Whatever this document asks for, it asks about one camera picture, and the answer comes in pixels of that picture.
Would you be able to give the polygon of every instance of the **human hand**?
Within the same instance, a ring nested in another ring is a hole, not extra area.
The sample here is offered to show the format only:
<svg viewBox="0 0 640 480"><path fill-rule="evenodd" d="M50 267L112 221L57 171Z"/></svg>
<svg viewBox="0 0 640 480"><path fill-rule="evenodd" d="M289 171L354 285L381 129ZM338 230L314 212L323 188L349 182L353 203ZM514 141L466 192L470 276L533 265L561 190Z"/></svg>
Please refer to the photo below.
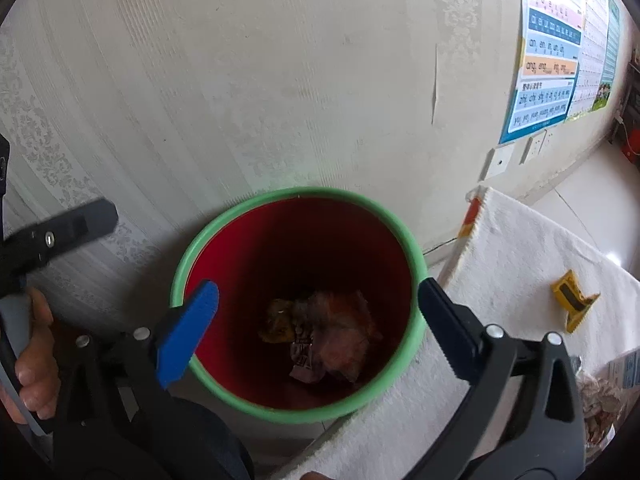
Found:
<svg viewBox="0 0 640 480"><path fill-rule="evenodd" d="M31 341L15 362L15 374L22 385L20 398L30 412L36 412L41 420L56 414L60 378L58 364L53 357L53 334L49 329L53 315L44 294L28 287L33 311L33 333ZM26 424L26 420L14 404L11 397L0 384L0 400L7 412L17 424Z"/></svg>
<svg viewBox="0 0 640 480"><path fill-rule="evenodd" d="M321 475L320 473L316 473L312 471L311 473L305 473L302 475L300 480L331 480L328 476Z"/></svg>

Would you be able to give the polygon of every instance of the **blue gripper pad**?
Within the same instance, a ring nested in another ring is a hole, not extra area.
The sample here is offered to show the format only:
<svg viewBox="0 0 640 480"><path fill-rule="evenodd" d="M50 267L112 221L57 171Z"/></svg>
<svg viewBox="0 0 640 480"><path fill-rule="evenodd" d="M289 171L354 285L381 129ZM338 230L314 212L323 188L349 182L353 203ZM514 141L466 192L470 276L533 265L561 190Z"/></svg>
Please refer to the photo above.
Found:
<svg viewBox="0 0 640 480"><path fill-rule="evenodd" d="M183 306L171 331L158 345L156 378L163 388L182 377L218 311L218 286L202 282Z"/></svg>

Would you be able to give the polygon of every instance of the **trash can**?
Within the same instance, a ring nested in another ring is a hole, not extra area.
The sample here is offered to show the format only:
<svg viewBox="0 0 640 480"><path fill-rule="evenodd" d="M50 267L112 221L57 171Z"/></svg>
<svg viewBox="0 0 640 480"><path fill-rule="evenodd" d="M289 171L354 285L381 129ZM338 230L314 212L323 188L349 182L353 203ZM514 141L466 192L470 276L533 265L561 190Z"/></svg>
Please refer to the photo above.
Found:
<svg viewBox="0 0 640 480"><path fill-rule="evenodd" d="M373 200L317 187L268 192L209 223L188 247L172 285L172 306L201 282L220 290L218 312L190 367L231 406L284 424L328 420L382 393L404 371L426 326L417 288L428 275L407 227ZM382 340L355 384L289 377L289 345L258 337L271 300L303 291L359 290Z"/></svg>

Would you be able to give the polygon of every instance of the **electrical outlet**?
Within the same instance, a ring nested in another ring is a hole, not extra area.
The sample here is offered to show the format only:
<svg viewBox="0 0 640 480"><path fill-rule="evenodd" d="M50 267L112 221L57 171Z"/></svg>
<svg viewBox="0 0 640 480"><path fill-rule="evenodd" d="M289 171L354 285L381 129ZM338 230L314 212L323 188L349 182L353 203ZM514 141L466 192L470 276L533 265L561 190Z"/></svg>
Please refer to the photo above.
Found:
<svg viewBox="0 0 640 480"><path fill-rule="evenodd" d="M546 151L549 144L551 144L552 139L554 138L554 135L555 135L554 128L550 128L549 130L546 131L545 138L542 141L542 146L540 146L540 153Z"/></svg>
<svg viewBox="0 0 640 480"><path fill-rule="evenodd" d="M486 180L506 171L515 146L515 142L512 142L511 144L505 144L504 146L498 146L497 148L492 149L490 155L491 158L489 163L486 165L486 170L484 170L484 175L480 180Z"/></svg>
<svg viewBox="0 0 640 480"><path fill-rule="evenodd" d="M542 130L540 133L535 134L534 136L529 137L529 142L527 143L527 147L522 154L521 164L524 164L528 160L538 156L540 153L540 148L542 148L542 142L545 140L546 130Z"/></svg>

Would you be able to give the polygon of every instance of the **candy wrapper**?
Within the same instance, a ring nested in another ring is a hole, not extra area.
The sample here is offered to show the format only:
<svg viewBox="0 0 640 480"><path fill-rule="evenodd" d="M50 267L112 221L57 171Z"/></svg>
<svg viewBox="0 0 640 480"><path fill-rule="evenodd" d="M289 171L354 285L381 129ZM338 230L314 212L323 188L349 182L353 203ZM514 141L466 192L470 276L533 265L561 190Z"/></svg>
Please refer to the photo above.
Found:
<svg viewBox="0 0 640 480"><path fill-rule="evenodd" d="M295 341L291 344L290 355L293 368L290 377L303 383L317 383L324 377L326 369L315 354L314 333L309 327L296 326Z"/></svg>
<svg viewBox="0 0 640 480"><path fill-rule="evenodd" d="M264 327L258 335L265 343L293 343L295 329L291 318L293 301L273 300L267 309Z"/></svg>

